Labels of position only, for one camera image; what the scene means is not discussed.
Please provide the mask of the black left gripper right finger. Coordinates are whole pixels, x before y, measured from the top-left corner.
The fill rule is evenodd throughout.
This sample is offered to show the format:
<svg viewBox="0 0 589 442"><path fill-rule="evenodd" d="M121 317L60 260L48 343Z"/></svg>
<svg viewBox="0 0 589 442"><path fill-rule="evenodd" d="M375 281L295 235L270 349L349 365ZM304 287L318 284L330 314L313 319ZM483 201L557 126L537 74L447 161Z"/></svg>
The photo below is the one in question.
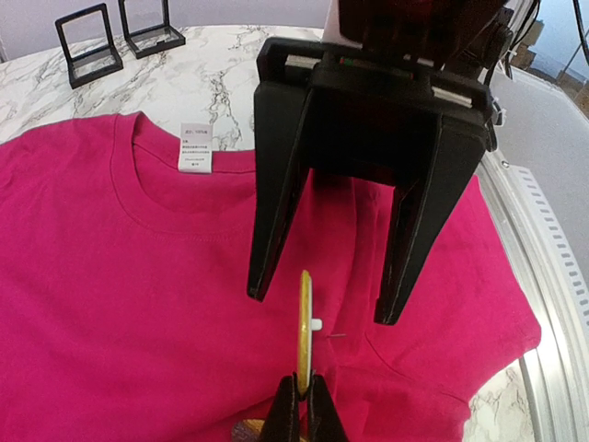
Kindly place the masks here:
<svg viewBox="0 0 589 442"><path fill-rule="evenodd" d="M329 393L326 380L317 374L310 379L306 393L307 437L311 442L347 442L341 419Z"/></svg>

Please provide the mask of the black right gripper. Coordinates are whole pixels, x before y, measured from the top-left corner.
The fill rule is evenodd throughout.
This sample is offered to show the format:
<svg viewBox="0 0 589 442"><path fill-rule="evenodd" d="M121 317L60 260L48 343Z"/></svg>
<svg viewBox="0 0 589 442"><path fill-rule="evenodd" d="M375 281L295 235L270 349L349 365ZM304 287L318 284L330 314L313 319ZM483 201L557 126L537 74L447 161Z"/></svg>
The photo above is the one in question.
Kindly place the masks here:
<svg viewBox="0 0 589 442"><path fill-rule="evenodd" d="M374 321L398 322L434 242L494 146L481 84L344 46L266 40L254 93L248 296L271 286L310 170L394 186Z"/></svg>

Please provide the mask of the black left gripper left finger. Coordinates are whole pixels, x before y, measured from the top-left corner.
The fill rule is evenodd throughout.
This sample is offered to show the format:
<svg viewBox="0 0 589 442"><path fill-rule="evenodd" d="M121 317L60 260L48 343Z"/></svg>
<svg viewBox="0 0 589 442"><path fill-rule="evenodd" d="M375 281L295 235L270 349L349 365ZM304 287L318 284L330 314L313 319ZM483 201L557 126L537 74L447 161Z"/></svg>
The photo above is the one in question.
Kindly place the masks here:
<svg viewBox="0 0 589 442"><path fill-rule="evenodd" d="M296 375L281 379L258 441L295 442L299 440L299 392Z"/></svg>

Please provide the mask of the round silver blue brooch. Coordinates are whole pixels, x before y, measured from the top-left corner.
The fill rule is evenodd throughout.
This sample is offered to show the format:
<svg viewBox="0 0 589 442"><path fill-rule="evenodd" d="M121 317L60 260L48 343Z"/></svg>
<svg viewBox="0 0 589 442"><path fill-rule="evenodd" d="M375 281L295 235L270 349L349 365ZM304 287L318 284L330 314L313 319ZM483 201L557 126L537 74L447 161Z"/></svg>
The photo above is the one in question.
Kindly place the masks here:
<svg viewBox="0 0 589 442"><path fill-rule="evenodd" d="M237 422L231 429L232 442L258 442L265 421L262 419L245 419Z"/></svg>

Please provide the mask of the gold brooch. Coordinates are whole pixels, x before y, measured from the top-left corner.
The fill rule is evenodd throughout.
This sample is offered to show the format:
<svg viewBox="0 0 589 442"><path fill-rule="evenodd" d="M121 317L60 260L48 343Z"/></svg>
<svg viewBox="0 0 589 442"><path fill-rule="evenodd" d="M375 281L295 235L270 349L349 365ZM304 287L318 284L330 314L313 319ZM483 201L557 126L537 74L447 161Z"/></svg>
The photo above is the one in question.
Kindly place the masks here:
<svg viewBox="0 0 589 442"><path fill-rule="evenodd" d="M299 319L297 333L296 390L305 399L311 391L314 377L313 333L321 332L323 321L313 317L313 280L308 270L303 270L299 285Z"/></svg>

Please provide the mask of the magenta t-shirt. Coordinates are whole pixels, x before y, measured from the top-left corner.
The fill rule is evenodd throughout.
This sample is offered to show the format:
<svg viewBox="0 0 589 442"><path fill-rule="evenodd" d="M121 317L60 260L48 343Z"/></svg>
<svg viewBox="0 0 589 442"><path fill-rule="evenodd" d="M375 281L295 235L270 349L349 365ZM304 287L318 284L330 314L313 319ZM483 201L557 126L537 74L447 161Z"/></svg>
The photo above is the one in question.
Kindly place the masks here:
<svg viewBox="0 0 589 442"><path fill-rule="evenodd" d="M1 437L226 441L296 365L313 279L314 367L352 441L458 441L469 401L541 329L472 180L398 323L373 321L392 191L312 173L263 302L248 297L250 151L178 171L142 113L1 147Z"/></svg>

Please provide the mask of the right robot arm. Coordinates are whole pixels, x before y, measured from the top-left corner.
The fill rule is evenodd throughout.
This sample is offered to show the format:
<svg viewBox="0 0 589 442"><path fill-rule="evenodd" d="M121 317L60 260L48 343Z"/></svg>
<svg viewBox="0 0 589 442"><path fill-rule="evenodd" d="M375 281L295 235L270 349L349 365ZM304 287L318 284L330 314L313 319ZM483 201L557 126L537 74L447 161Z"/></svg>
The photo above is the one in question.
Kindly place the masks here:
<svg viewBox="0 0 589 442"><path fill-rule="evenodd" d="M503 1L339 1L342 43L272 37L257 57L248 295L265 298L310 171L385 184L393 204L375 321L395 324L484 154L489 85L531 30Z"/></svg>

